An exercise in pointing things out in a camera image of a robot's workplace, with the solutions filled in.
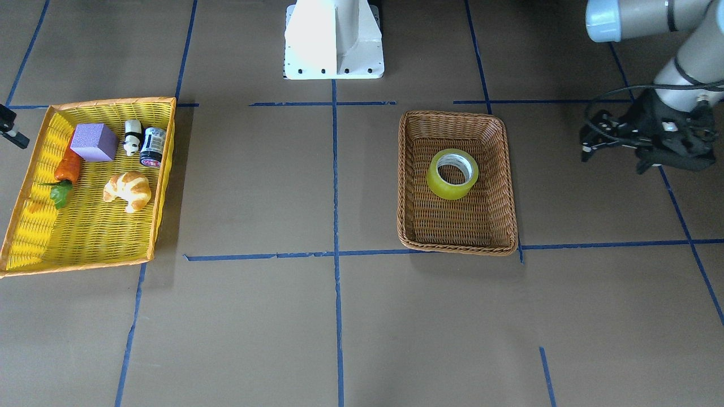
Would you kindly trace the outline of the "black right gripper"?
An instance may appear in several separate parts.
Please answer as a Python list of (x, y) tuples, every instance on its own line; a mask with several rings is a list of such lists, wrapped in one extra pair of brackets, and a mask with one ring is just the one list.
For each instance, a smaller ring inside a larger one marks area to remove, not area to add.
[(21, 132), (13, 131), (15, 126), (16, 113), (7, 106), (1, 104), (1, 134), (8, 141), (13, 142), (20, 149), (26, 149), (29, 145), (29, 138)]

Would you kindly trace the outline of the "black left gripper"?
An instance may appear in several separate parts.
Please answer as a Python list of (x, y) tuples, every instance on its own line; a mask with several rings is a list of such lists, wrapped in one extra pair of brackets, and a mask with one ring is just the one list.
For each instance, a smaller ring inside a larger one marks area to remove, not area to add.
[(602, 109), (591, 115), (595, 103), (625, 88), (592, 98), (584, 109), (584, 126), (579, 131), (581, 160), (587, 162), (601, 149), (627, 147), (638, 158), (637, 174), (654, 166), (700, 172), (716, 162), (713, 145), (719, 132), (714, 119), (714, 101), (696, 88), (693, 108), (680, 111), (661, 100), (655, 88), (644, 88), (623, 116), (616, 118)]

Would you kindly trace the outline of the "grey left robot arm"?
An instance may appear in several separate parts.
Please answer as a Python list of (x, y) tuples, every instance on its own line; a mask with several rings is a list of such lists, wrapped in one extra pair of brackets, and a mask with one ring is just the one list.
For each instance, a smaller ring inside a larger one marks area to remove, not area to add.
[(713, 110), (722, 101), (721, 1), (589, 1), (586, 29), (597, 43), (683, 32), (686, 39), (650, 84), (603, 93), (584, 109), (581, 160), (626, 147), (636, 172), (654, 166), (699, 172), (716, 162)]

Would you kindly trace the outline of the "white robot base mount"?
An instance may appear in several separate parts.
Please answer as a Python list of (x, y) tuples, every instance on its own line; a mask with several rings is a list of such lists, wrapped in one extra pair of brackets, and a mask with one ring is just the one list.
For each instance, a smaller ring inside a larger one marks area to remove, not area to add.
[(380, 1), (297, 1), (286, 8), (287, 80), (383, 77)]

